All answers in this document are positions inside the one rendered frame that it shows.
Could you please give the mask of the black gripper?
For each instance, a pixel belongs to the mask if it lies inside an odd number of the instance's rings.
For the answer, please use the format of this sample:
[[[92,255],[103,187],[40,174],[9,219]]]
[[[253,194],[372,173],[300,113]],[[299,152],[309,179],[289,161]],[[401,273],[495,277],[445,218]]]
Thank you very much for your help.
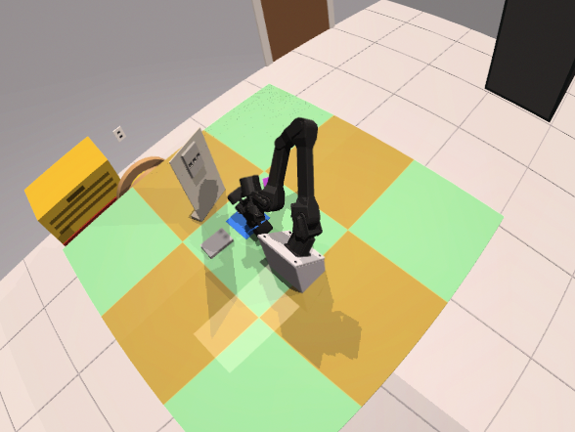
[[[246,224],[251,229],[253,229],[255,226],[258,225],[258,227],[253,230],[253,232],[256,236],[268,234],[269,232],[271,232],[273,230],[273,226],[269,223],[268,220],[265,220],[262,224],[261,224],[262,221],[254,223],[254,219],[250,218],[246,215],[244,209],[245,209],[246,204],[249,202],[249,199],[248,198],[242,199],[243,194],[242,194],[241,187],[236,188],[234,191],[232,191],[230,194],[228,194],[227,198],[230,200],[230,202],[233,205],[235,205],[239,201],[239,203],[235,206],[236,211],[239,214],[242,214],[244,216],[244,218],[246,219]]]

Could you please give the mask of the beige panel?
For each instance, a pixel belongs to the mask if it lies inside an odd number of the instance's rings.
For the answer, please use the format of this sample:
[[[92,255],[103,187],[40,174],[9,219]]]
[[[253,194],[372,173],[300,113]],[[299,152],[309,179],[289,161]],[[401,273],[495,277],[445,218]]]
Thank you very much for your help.
[[[200,222],[225,191],[201,128],[169,161],[189,202],[195,209],[192,218]]]

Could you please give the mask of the blue flat square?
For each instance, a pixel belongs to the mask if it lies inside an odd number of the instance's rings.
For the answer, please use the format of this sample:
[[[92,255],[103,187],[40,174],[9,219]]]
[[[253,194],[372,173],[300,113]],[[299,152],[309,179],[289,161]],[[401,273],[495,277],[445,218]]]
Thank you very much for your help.
[[[265,220],[270,219],[270,217],[268,215],[266,215],[265,213],[264,213],[264,215],[265,215]],[[226,222],[229,225],[231,225],[245,239],[249,238],[253,234],[253,230],[258,227],[258,225],[257,225],[253,229],[251,229],[246,224],[246,219],[244,218],[244,216],[242,214],[239,214],[238,212],[236,212]]]

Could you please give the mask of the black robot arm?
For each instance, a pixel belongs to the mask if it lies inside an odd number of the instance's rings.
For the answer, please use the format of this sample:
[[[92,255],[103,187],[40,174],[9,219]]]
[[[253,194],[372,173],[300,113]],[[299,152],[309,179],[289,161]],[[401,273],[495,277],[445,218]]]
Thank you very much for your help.
[[[240,178],[243,197],[249,198],[245,213],[254,223],[265,221],[265,212],[279,211],[285,205],[284,180],[290,149],[297,152],[296,203],[290,205],[292,234],[284,246],[297,258],[310,257],[315,237],[322,232],[319,204],[314,195],[314,144],[318,125],[308,118],[297,117],[274,142],[274,152],[268,182],[261,189],[259,176]]]

